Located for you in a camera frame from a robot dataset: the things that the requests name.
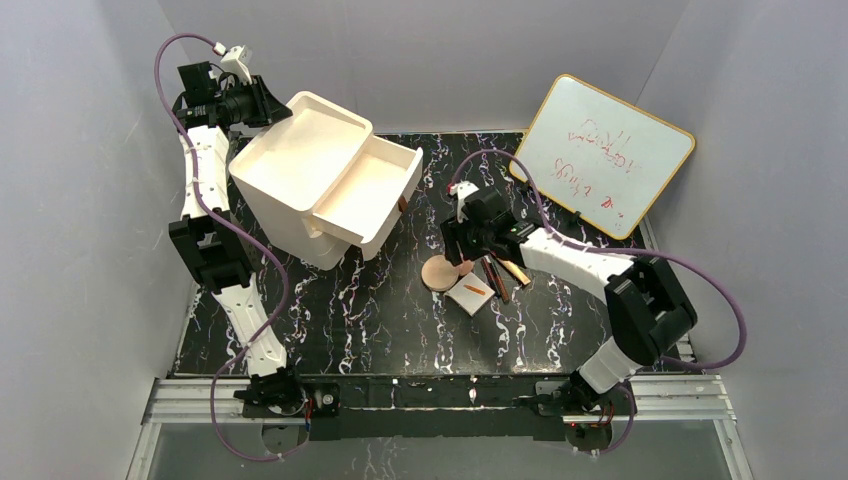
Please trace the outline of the large round pink compact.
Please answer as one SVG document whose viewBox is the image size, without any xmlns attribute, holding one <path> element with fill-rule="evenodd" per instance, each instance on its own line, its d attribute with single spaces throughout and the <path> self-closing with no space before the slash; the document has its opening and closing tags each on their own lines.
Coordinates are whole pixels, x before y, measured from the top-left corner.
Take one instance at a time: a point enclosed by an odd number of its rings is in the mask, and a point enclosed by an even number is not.
<svg viewBox="0 0 848 480">
<path fill-rule="evenodd" d="M 458 281 L 459 272 L 444 255 L 435 255 L 422 265 L 421 279 L 429 290 L 446 292 Z"/>
</svg>

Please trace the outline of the white drawer organizer box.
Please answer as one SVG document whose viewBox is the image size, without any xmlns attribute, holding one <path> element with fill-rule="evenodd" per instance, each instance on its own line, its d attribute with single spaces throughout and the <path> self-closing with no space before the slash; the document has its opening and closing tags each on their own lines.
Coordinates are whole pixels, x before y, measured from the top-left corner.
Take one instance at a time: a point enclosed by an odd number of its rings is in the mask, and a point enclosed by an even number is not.
<svg viewBox="0 0 848 480">
<path fill-rule="evenodd" d="M 312 92 L 295 94 L 292 115 L 261 130 L 228 171 L 272 246 L 330 270 L 350 244 L 322 231 L 317 208 L 373 135 L 372 123 Z"/>
</svg>

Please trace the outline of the white drawer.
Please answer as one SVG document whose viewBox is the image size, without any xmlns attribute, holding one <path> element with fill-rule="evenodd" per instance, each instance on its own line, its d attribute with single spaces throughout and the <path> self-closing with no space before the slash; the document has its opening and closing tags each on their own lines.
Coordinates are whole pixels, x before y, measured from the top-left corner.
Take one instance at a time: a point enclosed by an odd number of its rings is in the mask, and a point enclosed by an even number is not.
<svg viewBox="0 0 848 480">
<path fill-rule="evenodd" d="M 422 176 L 423 150 L 372 136 L 362 153 L 322 201 L 317 228 L 373 259 L 407 208 Z"/>
</svg>

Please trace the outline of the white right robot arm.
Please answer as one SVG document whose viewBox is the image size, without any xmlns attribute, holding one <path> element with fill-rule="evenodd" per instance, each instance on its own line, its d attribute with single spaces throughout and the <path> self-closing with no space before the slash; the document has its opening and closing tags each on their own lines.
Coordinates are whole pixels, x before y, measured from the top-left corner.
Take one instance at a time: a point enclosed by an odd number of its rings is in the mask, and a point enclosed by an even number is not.
<svg viewBox="0 0 848 480">
<path fill-rule="evenodd" d="M 458 265 L 494 256 L 565 280 L 607 309 L 609 338 L 539 404 L 588 411 L 614 387 L 650 367 L 697 323 L 697 314 L 669 262 L 647 255 L 594 252 L 539 221 L 517 218 L 493 188 L 450 186 L 456 212 L 440 225 L 445 256 Z"/>
</svg>

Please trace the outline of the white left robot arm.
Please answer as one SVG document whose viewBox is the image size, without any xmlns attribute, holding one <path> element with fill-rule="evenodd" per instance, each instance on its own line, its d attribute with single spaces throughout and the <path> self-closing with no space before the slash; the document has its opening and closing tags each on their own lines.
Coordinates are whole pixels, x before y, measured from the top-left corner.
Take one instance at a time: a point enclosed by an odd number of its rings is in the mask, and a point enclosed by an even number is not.
<svg viewBox="0 0 848 480">
<path fill-rule="evenodd" d="M 292 115 L 258 75 L 242 80 L 210 62 L 179 67 L 184 91 L 172 106 L 185 135 L 186 196 L 169 236 L 193 279 L 226 313 L 242 347 L 250 384 L 235 398 L 273 413 L 295 415 L 306 393 L 288 367 L 258 290 L 259 253 L 243 237 L 228 197 L 227 157 L 232 126 L 268 127 Z"/>
</svg>

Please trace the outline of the dark brown makeup pencil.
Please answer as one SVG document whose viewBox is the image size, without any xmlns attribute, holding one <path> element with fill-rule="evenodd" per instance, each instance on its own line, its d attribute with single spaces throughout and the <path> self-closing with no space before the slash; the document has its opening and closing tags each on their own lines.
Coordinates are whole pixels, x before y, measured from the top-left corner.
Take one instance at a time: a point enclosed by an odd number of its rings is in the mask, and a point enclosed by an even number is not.
<svg viewBox="0 0 848 480">
<path fill-rule="evenodd" d="M 491 259 L 490 259 L 488 256 L 484 256 L 484 257 L 482 257 L 482 258 L 481 258 L 482 268 L 483 268 L 484 274 L 485 274 L 485 276 L 486 276 L 486 279 L 487 279 L 487 282 L 488 282 L 489 287 L 493 289 L 493 291 L 494 291 L 494 293 L 495 293 L 495 296 L 496 296 L 498 299 L 500 299 L 500 300 L 501 300 L 501 298 L 500 298 L 500 296 L 499 296 L 499 292 L 498 292 L 498 290 L 497 290 L 497 288 L 496 288 L 496 285 L 495 285 L 495 283 L 494 283 L 494 279 L 493 279 L 493 276 L 492 276 L 492 271 L 491 271 L 491 269 L 490 269 L 490 265 L 489 265 L 489 261 L 490 261 L 490 260 L 491 260 Z"/>
</svg>

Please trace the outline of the white square makeup palette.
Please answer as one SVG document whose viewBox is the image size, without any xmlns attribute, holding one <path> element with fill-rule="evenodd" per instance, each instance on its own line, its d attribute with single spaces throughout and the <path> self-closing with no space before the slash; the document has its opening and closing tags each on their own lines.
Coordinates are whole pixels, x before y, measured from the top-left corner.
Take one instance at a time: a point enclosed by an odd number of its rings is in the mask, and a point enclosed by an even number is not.
<svg viewBox="0 0 848 480">
<path fill-rule="evenodd" d="M 469 316 L 474 316 L 495 296 L 488 283 L 474 273 L 463 276 L 451 287 L 446 296 L 452 299 Z"/>
</svg>

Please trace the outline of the small round pink compact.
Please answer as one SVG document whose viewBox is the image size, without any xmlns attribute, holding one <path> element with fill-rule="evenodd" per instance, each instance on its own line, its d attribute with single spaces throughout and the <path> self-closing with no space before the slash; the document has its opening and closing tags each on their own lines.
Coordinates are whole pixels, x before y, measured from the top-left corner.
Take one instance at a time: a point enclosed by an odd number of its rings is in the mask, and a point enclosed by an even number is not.
<svg viewBox="0 0 848 480">
<path fill-rule="evenodd" d="M 474 262 L 470 260 L 465 260 L 460 265 L 458 265 L 456 269 L 458 275 L 460 277 L 464 277 L 474 270 Z"/>
</svg>

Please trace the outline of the yellow framed whiteboard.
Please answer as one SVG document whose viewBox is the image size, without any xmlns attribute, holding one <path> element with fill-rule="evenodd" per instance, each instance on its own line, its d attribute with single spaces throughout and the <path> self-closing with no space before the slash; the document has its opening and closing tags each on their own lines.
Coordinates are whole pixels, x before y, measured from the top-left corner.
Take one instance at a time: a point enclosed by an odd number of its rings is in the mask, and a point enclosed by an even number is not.
<svg viewBox="0 0 848 480">
<path fill-rule="evenodd" d="M 510 173 L 607 236 L 629 237 L 695 137 L 572 75 L 552 84 Z"/>
</svg>

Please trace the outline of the aluminium right side rail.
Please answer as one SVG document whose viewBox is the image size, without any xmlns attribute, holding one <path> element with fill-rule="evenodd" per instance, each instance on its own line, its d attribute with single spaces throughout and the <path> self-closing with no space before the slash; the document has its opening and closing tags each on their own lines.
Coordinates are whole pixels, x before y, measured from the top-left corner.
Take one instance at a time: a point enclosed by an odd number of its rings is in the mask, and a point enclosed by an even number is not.
<svg viewBox="0 0 848 480">
<path fill-rule="evenodd" d="M 696 360 L 688 334 L 694 326 L 694 310 L 667 259 L 652 258 L 642 264 L 648 267 L 649 290 L 656 297 L 656 302 L 650 306 L 656 317 L 650 335 L 658 348 L 665 349 L 662 356 L 672 358 L 672 361 L 663 361 L 663 368 L 684 370 L 675 362 L 693 363 Z"/>
</svg>

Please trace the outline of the aluminium front mounting rail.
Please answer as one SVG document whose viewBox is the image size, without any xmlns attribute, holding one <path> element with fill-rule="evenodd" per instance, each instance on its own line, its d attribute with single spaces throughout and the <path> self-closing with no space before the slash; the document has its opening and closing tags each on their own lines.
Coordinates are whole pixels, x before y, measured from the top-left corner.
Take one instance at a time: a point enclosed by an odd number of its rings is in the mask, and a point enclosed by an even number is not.
<svg viewBox="0 0 848 480">
<path fill-rule="evenodd" d="M 309 376 L 306 395 L 292 407 L 262 407 L 235 394 L 245 378 L 178 378 L 155 382 L 143 419 L 159 423 L 289 423 L 295 419 L 332 418 L 348 412 L 545 412 L 552 407 L 569 421 L 577 407 L 563 407 L 563 376 L 546 375 L 348 375 Z M 733 421 L 736 413 L 718 375 L 658 374 L 632 378 L 626 394 L 610 392 L 616 421 L 636 404 L 638 420 Z"/>
</svg>

